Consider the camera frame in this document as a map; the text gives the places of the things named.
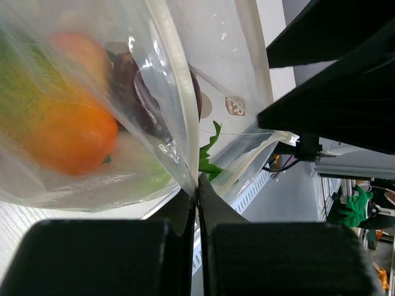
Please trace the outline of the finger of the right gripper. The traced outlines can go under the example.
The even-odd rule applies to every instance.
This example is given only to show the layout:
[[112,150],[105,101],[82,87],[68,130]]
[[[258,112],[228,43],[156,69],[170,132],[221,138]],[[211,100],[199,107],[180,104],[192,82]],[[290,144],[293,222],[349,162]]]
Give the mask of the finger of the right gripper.
[[257,116],[261,129],[394,153],[394,20]]
[[267,47],[270,68],[337,60],[394,20],[394,1],[310,1]]

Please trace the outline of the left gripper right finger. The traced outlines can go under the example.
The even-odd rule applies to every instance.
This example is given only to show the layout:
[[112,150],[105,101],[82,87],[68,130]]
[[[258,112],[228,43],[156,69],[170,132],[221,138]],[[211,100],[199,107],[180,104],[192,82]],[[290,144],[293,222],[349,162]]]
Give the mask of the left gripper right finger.
[[197,209],[206,295],[380,295],[355,233],[340,224],[252,223],[200,175]]

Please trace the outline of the orange peach toy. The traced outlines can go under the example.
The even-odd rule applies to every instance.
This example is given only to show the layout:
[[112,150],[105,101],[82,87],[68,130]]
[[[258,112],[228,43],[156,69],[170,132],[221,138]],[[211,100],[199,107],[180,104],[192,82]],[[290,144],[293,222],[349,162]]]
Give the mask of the orange peach toy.
[[53,33],[47,37],[47,41],[55,50],[83,66],[103,93],[108,92],[112,78],[112,63],[100,43],[87,35],[75,32]]

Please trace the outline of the dark red apple toy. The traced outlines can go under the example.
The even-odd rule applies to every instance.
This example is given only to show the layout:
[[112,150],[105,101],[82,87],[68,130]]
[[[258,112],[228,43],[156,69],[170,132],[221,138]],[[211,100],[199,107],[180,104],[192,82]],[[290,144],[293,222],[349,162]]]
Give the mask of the dark red apple toy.
[[172,141],[161,114],[158,97],[146,86],[132,54],[107,51],[113,65],[110,81],[111,100],[121,107],[124,116],[143,133],[162,141]]

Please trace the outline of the orange green mango toy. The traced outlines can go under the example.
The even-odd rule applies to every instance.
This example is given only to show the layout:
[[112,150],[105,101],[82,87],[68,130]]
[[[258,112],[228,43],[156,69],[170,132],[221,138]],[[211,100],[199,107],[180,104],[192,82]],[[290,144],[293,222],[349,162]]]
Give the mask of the orange green mango toy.
[[107,93],[47,40],[1,27],[1,134],[16,153],[70,176],[110,163],[118,127]]

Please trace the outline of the clear zip top bag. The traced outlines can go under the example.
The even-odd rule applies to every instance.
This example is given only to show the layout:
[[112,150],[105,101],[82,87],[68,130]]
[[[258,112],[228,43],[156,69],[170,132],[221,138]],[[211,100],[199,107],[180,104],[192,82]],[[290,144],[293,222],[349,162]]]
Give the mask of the clear zip top bag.
[[255,1],[2,1],[1,200],[98,212],[222,197],[262,168],[273,104]]

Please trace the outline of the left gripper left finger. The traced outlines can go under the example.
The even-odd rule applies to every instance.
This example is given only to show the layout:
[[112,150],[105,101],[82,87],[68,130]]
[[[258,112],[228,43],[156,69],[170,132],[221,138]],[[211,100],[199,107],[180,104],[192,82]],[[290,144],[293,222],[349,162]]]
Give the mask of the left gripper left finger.
[[145,220],[44,220],[23,237],[2,295],[189,295],[194,200]]

